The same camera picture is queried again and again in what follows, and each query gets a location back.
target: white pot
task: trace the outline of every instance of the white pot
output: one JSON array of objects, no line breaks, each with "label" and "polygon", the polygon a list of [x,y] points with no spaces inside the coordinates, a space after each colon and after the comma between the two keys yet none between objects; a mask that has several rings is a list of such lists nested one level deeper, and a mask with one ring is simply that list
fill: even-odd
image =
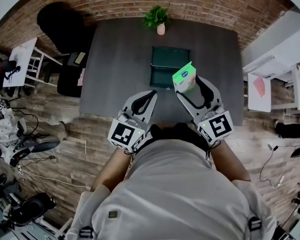
[{"label": "white pot", "polygon": [[156,32],[158,33],[158,35],[162,36],[165,34],[166,32],[166,26],[164,23],[160,24],[159,26],[156,27]]}]

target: green leaves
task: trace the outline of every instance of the green leaves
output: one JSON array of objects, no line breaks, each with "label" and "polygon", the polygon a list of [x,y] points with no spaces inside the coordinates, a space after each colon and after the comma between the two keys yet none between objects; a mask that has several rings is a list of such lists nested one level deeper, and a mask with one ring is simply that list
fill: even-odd
[{"label": "green leaves", "polygon": [[169,23],[167,10],[159,5],[152,7],[149,12],[144,13],[143,24],[147,28],[156,29],[162,23]]}]

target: potted plant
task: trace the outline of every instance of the potted plant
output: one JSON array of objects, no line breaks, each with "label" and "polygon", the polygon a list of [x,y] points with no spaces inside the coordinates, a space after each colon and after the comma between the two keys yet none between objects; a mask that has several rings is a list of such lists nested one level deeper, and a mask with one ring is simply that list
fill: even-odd
[{"label": "potted plant", "polygon": [[159,35],[163,35],[166,32],[166,23],[169,23],[167,9],[161,8],[159,5],[144,13],[143,24],[147,28],[156,29]]}]

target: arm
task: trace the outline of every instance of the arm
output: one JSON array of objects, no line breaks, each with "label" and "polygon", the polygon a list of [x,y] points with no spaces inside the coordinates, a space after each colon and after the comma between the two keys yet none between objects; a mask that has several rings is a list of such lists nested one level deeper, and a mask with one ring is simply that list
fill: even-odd
[{"label": "arm", "polygon": [[216,170],[226,176],[229,181],[250,181],[248,171],[224,140],[221,140],[219,146],[211,149],[211,155]]},{"label": "arm", "polygon": [[95,178],[90,191],[93,192],[99,185],[104,185],[112,192],[124,180],[130,161],[131,155],[125,154],[123,149],[117,148]]}]

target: brick wall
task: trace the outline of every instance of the brick wall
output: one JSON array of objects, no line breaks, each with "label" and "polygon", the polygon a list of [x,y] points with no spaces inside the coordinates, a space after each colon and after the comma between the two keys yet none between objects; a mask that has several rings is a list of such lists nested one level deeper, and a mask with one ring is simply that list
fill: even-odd
[{"label": "brick wall", "polygon": [[33,37],[38,46],[56,55],[50,39],[37,26],[37,14],[45,5],[64,1],[82,13],[87,24],[122,17],[143,17],[152,6],[168,8],[169,17],[222,28],[238,33],[244,49],[276,19],[292,7],[289,0],[22,0],[0,23],[0,47],[11,50]]}]

